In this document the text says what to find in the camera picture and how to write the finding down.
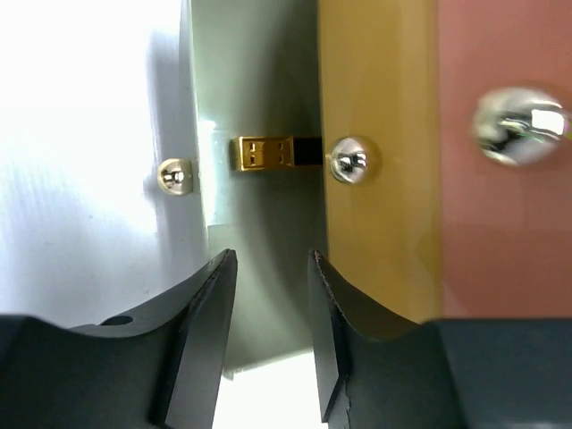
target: hole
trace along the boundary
hole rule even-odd
[[[130,324],[133,322],[133,317],[130,315],[115,315],[101,323],[102,326],[119,326],[120,324]]]

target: white surface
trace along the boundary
hole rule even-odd
[[[320,423],[314,354],[223,378],[213,429],[327,429]]]
[[[0,1],[0,313],[99,323],[206,262],[187,0]]]

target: yellow board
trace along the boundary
hole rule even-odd
[[[350,282],[416,322],[442,313],[436,28],[432,0],[320,0],[324,152],[371,139],[368,183],[325,165],[329,258]]]

